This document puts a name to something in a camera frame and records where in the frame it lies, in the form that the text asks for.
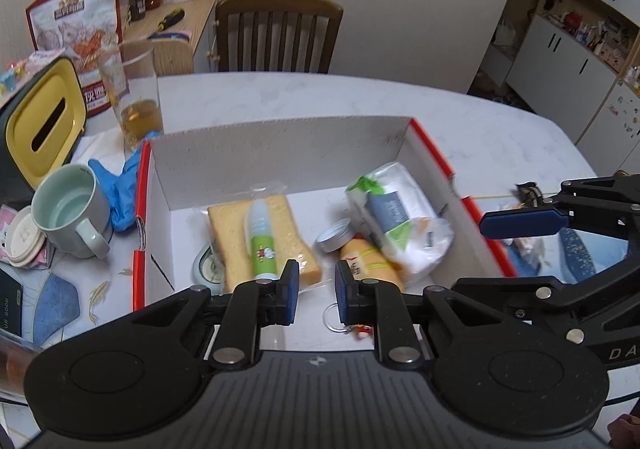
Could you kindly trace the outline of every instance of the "screwdriver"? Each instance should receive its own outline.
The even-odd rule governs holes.
[[[176,8],[167,14],[167,16],[162,19],[162,21],[158,24],[158,31],[166,30],[167,28],[173,26],[176,23],[179,23],[184,18],[184,10],[181,8]]]

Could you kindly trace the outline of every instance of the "bread slice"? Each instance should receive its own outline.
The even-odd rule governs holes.
[[[271,217],[278,273],[282,273],[287,259],[295,259],[300,263],[300,286],[318,283],[322,270],[311,249],[298,235],[287,197],[278,194],[268,196],[265,201]],[[225,261],[226,289],[229,292],[254,278],[244,241],[244,216],[251,203],[251,200],[242,200],[207,209],[211,229]]]

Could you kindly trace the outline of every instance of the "drinking glass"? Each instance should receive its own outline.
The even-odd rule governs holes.
[[[153,43],[121,43],[98,58],[98,70],[130,148],[137,148],[151,131],[162,133]]]
[[[0,398],[26,403],[24,374],[41,351],[21,337],[0,330]]]

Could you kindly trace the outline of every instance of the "ceramic mug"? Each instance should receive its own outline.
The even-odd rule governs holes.
[[[105,257],[113,228],[109,201],[94,172],[69,164],[53,171],[36,189],[31,217],[62,252],[81,259]]]

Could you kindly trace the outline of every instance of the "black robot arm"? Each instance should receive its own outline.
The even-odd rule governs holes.
[[[28,369],[43,430],[30,447],[605,448],[590,429],[606,369],[637,361],[632,180],[571,180],[482,221],[494,238],[569,226],[630,240],[624,261],[578,285],[461,279],[403,295],[338,263],[340,319],[371,325],[373,351],[258,349],[261,327],[293,321],[295,261],[279,281],[191,288],[69,339]]]

